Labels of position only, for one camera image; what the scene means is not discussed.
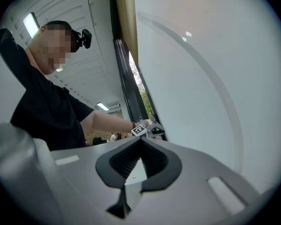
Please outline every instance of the beige curtain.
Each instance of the beige curtain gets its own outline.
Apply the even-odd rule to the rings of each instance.
[[[138,65],[137,33],[134,0],[117,0],[121,29],[134,62]]]

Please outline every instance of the fluorescent light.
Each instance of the fluorescent light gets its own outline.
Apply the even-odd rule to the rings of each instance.
[[[97,105],[101,108],[103,108],[105,111],[108,111],[109,109],[105,107],[102,103],[97,103]]]
[[[29,13],[24,19],[23,23],[25,25],[25,28],[27,29],[27,32],[33,38],[33,36],[37,33],[37,30],[39,28],[37,19],[34,15],[34,13]]]
[[[63,63],[62,63],[62,64],[60,64],[60,65],[59,65],[59,68],[58,68],[58,69],[56,69],[56,72],[58,72],[58,73],[59,73],[59,72],[61,72],[62,70],[64,70],[64,69],[65,69],[65,66],[66,66],[66,65],[65,65],[65,64],[63,64]]]

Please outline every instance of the white ceiling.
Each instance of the white ceiling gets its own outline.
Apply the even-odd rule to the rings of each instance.
[[[74,97],[90,107],[101,110],[96,105],[98,102],[116,107],[123,92],[112,42],[109,0],[15,1],[6,12],[1,27],[9,28],[22,47],[31,40],[22,22],[29,12],[35,13],[40,26],[63,20],[74,30],[88,29],[92,33],[91,47],[82,47],[72,53],[66,60],[65,69],[47,78],[58,86],[67,87]]]

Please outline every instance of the man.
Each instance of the man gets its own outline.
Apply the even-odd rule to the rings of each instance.
[[[25,49],[15,43],[9,30],[0,30],[0,53],[26,88],[11,123],[32,137],[45,140],[50,150],[85,146],[84,130],[130,133],[139,125],[94,111],[72,97],[66,88],[45,78],[65,63],[68,53],[77,50],[76,34],[64,21],[39,28]]]

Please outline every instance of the black frame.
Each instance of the black frame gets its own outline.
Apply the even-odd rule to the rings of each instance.
[[[134,122],[138,121],[140,116],[143,119],[148,119],[147,111],[131,71],[129,58],[125,52],[123,43],[120,39],[115,39],[113,42],[115,46],[122,89],[130,118]]]
[[[123,45],[124,45],[125,52],[126,52],[126,54],[127,54],[127,56],[128,56],[128,54],[129,54],[129,49],[128,49],[128,46],[127,46],[127,44],[125,43],[125,41],[123,41]],[[144,86],[144,88],[145,88],[145,92],[146,92],[146,94],[147,94],[147,96],[148,96],[149,102],[150,102],[150,104],[151,104],[151,107],[152,107],[152,110],[153,110],[153,116],[154,116],[155,120],[156,120],[158,123],[161,124],[160,119],[159,119],[159,116],[158,116],[158,113],[157,113],[157,110],[156,110],[156,107],[155,107],[155,105],[154,105],[154,103],[153,103],[153,100],[152,100],[151,95],[150,95],[150,93],[149,93],[149,90],[148,90],[148,87],[147,87],[147,85],[146,85],[145,79],[144,79],[144,77],[143,77],[143,75],[142,75],[142,73],[141,73],[140,67],[139,67],[138,64],[135,64],[135,65],[136,65],[137,71],[139,72],[140,79],[141,79],[141,82],[142,82],[142,84],[143,84],[143,86]],[[162,137],[162,139],[163,139],[164,141],[167,141],[167,140],[168,140],[168,139],[167,139],[167,136],[166,136],[166,133],[164,133],[161,137]]]

